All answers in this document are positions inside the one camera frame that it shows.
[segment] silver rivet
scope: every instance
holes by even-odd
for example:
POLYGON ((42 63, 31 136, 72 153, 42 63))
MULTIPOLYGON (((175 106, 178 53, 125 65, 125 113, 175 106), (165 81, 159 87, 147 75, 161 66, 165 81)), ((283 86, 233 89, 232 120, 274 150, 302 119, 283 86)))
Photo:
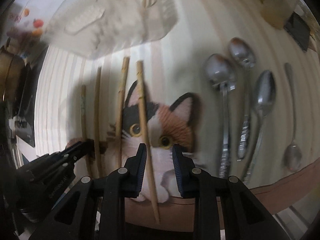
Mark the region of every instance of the silver rivet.
POLYGON ((118 173, 119 174, 125 174, 125 173, 127 173, 127 168, 120 168, 119 170, 118 170, 118 173))
POLYGON ((192 173, 193 173, 193 174, 200 174, 200 173, 201 173, 201 169, 199 169, 199 168, 193 168, 193 169, 192 169, 192 173))
POLYGON ((85 177, 83 177, 83 178, 81 179, 81 182, 82 182, 82 183, 88 183, 90 180, 91 180, 90 177, 85 176, 85 177))
POLYGON ((230 177, 229 177, 229 181, 232 182, 232 183, 237 183, 238 180, 239 180, 239 179, 238 179, 236 176, 230 176, 230 177))

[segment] cat eye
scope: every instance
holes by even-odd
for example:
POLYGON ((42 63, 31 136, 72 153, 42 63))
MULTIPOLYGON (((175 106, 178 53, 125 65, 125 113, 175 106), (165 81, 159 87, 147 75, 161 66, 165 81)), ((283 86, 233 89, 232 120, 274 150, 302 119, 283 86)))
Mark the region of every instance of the cat eye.
POLYGON ((139 137, 141 136, 141 129, 140 125, 138 123, 135 123, 130 127, 130 135, 133 137, 139 137))
POLYGON ((163 135, 159 138, 159 146, 164 149, 170 149, 173 145, 173 139, 171 136, 163 135))

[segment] plastic container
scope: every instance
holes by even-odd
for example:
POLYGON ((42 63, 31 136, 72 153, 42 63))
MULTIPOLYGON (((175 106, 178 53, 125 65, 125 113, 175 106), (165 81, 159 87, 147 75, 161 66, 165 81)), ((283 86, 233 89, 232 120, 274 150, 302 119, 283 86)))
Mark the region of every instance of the plastic container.
POLYGON ((173 0, 65 0, 44 41, 97 59, 163 38, 177 22, 173 0))
POLYGON ((270 25, 282 29, 299 0, 264 0, 261 15, 270 25))

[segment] spoon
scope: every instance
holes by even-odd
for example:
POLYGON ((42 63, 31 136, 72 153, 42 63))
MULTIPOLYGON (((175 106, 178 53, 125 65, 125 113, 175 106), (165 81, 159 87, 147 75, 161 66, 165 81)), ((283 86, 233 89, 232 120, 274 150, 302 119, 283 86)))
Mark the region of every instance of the spoon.
POLYGON ((242 129, 240 135, 240 142, 238 147, 238 161, 244 159, 247 153, 247 147, 250 136, 250 94, 251 94, 251 85, 250 85, 250 76, 249 70, 253 68, 256 64, 256 57, 254 52, 240 38, 233 38, 229 42, 229 52, 231 57, 243 68, 244 70, 244 116, 242 120, 242 129))
POLYGON ((259 149, 260 149, 263 130, 264 130, 263 119, 271 112, 275 99, 276 99, 276 84, 273 78, 273 74, 270 70, 265 70, 259 76, 255 85, 254 93, 253 93, 252 102, 254 103, 253 109, 258 116, 259 135, 258 135, 258 139, 256 142, 253 155, 251 157, 250 164, 247 167, 243 176, 243 183, 245 185, 249 184, 250 182, 250 178, 259 154, 259 149))
POLYGON ((230 167, 228 91, 235 88, 236 74, 230 62, 220 54, 211 55, 204 63, 204 70, 212 87, 222 94, 223 146, 219 178, 226 178, 230 167))
POLYGON ((288 145, 288 147, 285 149, 285 152, 284 152, 284 165, 289 169, 289 171, 296 172, 300 169, 302 153, 299 146, 295 142, 297 122, 296 122, 293 72, 292 72, 292 67, 290 63, 284 64, 284 70, 290 85, 292 109, 293 109, 293 135, 292 135, 292 141, 290 145, 288 145))

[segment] cat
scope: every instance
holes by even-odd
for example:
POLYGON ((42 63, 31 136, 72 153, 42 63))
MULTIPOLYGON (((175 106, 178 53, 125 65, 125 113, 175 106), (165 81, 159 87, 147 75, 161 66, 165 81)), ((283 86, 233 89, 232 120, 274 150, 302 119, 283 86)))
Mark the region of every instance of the cat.
MULTIPOLYGON (((122 166, 127 158, 134 156, 143 142, 138 110, 137 81, 129 89, 123 109, 122 123, 122 166)), ((151 146, 152 164, 159 203, 166 202, 170 196, 180 197, 172 162, 172 146, 182 146, 184 155, 194 158, 196 139, 194 130, 199 118, 200 100, 195 93, 180 96, 171 106, 147 101, 148 133, 151 146)), ((115 131, 108 133, 114 139, 115 131)), ((114 155, 114 143, 109 143, 106 156, 114 155)), ((148 179, 144 175, 142 190, 136 201, 150 200, 148 179)))

